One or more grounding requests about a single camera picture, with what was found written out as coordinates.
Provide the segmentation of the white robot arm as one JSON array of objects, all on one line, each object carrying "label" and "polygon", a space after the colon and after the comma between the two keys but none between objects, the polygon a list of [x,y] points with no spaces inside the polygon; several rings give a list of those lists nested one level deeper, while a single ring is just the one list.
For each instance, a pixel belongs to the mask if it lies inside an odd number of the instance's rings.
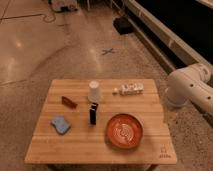
[{"label": "white robot arm", "polygon": [[171,72],[165,90],[168,104],[181,108],[191,101],[213,116],[213,87],[208,85],[210,79],[210,69],[202,63]]}]

